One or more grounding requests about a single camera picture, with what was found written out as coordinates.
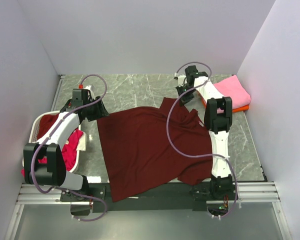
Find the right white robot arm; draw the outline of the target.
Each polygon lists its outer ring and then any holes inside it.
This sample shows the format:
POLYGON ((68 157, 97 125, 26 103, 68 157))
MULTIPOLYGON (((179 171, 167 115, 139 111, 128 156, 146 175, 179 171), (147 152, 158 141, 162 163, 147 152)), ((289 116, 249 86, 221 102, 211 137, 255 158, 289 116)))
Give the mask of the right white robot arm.
POLYGON ((233 193, 233 174, 229 166, 228 138, 233 123, 233 101, 224 96, 213 85, 205 71, 198 71, 195 65, 185 68, 184 75, 178 79, 177 93, 181 96, 181 106, 194 98, 194 87, 205 101, 203 124, 208 130, 212 146, 212 170, 209 193, 212 198, 220 200, 233 193))

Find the dark red t shirt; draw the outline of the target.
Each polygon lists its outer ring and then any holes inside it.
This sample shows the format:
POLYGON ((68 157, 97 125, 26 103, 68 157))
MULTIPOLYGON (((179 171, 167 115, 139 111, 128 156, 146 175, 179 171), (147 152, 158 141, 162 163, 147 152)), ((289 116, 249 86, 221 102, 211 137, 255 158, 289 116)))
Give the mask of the dark red t shirt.
POLYGON ((195 109, 172 98, 111 113, 97 128, 115 202, 173 179, 194 186, 211 177, 209 133, 195 109))

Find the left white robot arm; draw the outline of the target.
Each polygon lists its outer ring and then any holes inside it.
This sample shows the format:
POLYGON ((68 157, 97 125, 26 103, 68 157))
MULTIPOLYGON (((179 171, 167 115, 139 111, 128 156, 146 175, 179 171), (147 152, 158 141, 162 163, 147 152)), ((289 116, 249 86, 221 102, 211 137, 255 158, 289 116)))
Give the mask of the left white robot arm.
POLYGON ((59 187, 72 190, 78 201, 90 195, 87 177, 66 169, 62 149, 82 121, 89 122, 109 116, 100 96, 95 96, 92 86, 75 88, 69 99, 57 114, 57 119, 48 131, 35 142, 23 148, 24 180, 39 186, 59 187))

